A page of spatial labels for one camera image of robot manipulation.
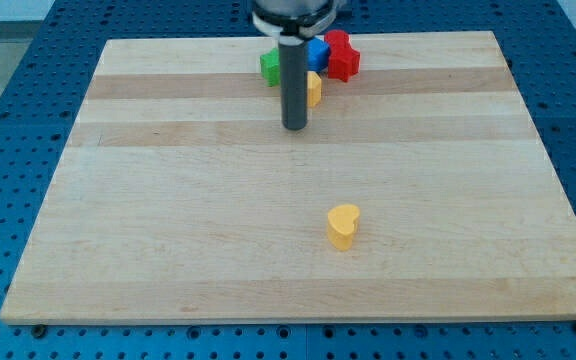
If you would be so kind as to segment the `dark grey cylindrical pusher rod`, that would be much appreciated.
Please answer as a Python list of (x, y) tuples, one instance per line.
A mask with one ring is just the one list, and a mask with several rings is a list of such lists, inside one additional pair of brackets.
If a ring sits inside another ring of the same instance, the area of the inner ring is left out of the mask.
[(281, 36), (278, 42), (281, 119), (288, 130), (307, 125), (308, 45), (296, 37)]

